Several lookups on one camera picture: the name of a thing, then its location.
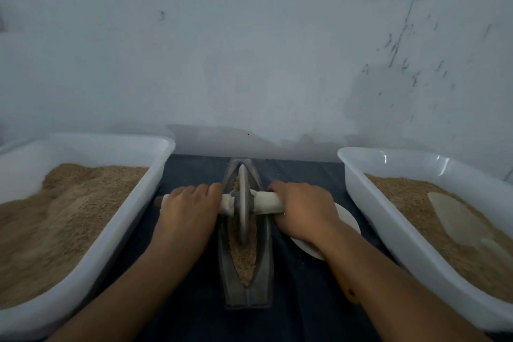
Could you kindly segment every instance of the white plastic tray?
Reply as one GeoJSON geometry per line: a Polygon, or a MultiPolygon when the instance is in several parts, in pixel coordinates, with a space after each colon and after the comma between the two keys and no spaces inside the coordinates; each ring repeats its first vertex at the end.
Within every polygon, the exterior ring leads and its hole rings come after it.
{"type": "Polygon", "coordinates": [[[50,170],[66,162],[85,166],[147,166],[79,264],[56,286],[0,311],[0,339],[39,339],[58,328],[89,293],[139,212],[149,202],[175,148],[171,139],[144,135],[51,134],[0,148],[0,203],[37,192],[50,170]]]}
{"type": "Polygon", "coordinates": [[[455,193],[513,238],[513,186],[457,160],[424,151],[344,147],[346,187],[391,253],[424,286],[475,326],[513,330],[513,304],[461,277],[364,175],[425,180],[455,193]]]}

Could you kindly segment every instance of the left hand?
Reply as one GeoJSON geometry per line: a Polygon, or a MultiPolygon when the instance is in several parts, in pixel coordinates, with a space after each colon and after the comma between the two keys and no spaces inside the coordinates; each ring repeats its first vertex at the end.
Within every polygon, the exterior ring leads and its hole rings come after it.
{"type": "Polygon", "coordinates": [[[161,207],[147,252],[175,261],[173,268],[178,262],[188,272],[214,230],[222,194],[221,183],[174,189],[161,207]]]}

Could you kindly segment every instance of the right hand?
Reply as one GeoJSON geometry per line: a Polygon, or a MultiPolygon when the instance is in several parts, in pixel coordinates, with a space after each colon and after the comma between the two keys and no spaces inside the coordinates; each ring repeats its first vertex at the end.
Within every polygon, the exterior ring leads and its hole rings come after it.
{"type": "Polygon", "coordinates": [[[316,244],[326,228],[340,222],[333,196],[320,186],[276,180],[269,190],[285,206],[285,214],[275,214],[274,221],[292,238],[316,244]]]}

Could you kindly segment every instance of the sawdust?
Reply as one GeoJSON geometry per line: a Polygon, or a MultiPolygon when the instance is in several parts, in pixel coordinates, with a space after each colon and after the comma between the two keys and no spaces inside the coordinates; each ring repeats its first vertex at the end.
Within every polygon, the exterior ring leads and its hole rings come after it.
{"type": "Polygon", "coordinates": [[[473,247],[454,242],[442,227],[427,194],[439,192],[464,203],[483,224],[492,230],[495,241],[513,254],[513,240],[508,235],[493,226],[470,204],[432,183],[405,178],[382,178],[369,174],[366,176],[458,274],[491,296],[513,303],[513,271],[505,267],[493,253],[486,249],[483,250],[486,252],[483,254],[473,247]]]}
{"type": "Polygon", "coordinates": [[[0,309],[66,277],[146,170],[62,164],[35,195],[0,204],[0,309]]]}
{"type": "MultiPolygon", "coordinates": [[[[239,190],[239,177],[235,179],[234,190],[239,190]]],[[[234,259],[235,270],[244,287],[248,287],[257,262],[257,217],[249,216],[248,242],[242,244],[239,237],[239,217],[228,218],[228,238],[230,240],[230,253],[234,259]]]]}

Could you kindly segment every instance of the wooden handle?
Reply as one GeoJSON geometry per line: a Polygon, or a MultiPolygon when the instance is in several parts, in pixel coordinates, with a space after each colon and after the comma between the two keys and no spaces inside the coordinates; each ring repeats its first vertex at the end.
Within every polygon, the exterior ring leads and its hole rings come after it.
{"type": "Polygon", "coordinates": [[[340,289],[342,289],[342,292],[344,293],[344,296],[346,297],[346,299],[349,300],[353,304],[359,305],[360,301],[356,297],[356,294],[353,291],[353,289],[349,286],[349,283],[347,282],[345,277],[342,276],[342,274],[340,274],[333,266],[331,266],[331,264],[329,262],[328,262],[328,266],[331,269],[331,273],[333,273],[333,275],[335,276],[335,280],[337,280],[337,282],[339,283],[339,287],[340,287],[340,289]]]}

